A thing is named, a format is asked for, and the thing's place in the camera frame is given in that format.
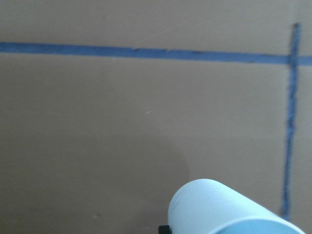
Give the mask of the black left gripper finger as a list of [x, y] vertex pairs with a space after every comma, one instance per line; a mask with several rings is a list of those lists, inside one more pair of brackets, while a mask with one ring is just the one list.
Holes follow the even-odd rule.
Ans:
[[158, 227], [158, 234], [171, 234], [171, 228], [169, 225], [160, 225]]

